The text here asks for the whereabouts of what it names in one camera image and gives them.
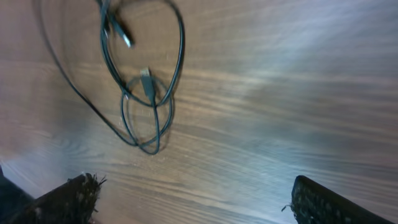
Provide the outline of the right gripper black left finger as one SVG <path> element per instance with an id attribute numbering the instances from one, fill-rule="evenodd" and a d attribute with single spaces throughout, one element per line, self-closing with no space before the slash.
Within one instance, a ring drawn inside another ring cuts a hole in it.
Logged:
<path id="1" fill-rule="evenodd" d="M 39 198 L 1 174 L 1 224 L 89 224 L 106 179 L 84 173 Z"/>

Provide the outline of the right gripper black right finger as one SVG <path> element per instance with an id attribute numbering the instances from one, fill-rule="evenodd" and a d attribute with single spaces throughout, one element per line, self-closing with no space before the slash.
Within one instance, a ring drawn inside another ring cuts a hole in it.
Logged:
<path id="1" fill-rule="evenodd" d="M 304 175 L 296 176 L 291 196 L 299 224 L 393 224 Z"/>

